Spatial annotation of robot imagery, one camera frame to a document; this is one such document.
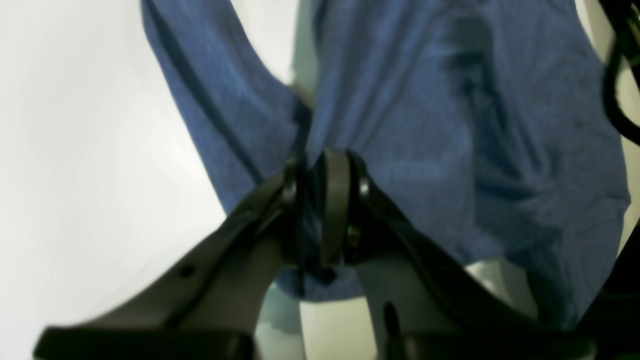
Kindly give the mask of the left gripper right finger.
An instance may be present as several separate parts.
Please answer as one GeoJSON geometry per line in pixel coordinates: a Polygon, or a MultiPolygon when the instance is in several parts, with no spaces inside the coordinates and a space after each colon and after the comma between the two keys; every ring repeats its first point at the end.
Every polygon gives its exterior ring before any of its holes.
{"type": "Polygon", "coordinates": [[[558,332],[488,292],[416,230],[352,153],[325,150],[323,265],[355,269],[382,360],[594,360],[593,339],[558,332]]]}

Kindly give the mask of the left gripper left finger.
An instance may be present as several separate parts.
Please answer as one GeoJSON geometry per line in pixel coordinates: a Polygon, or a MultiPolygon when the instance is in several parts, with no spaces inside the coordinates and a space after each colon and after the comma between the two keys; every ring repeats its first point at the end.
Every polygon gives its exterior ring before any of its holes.
{"type": "Polygon", "coordinates": [[[146,289],[74,326],[50,326],[35,360],[258,360],[253,334],[266,292],[301,264],[298,215],[306,164],[294,158],[218,230],[146,289]]]}

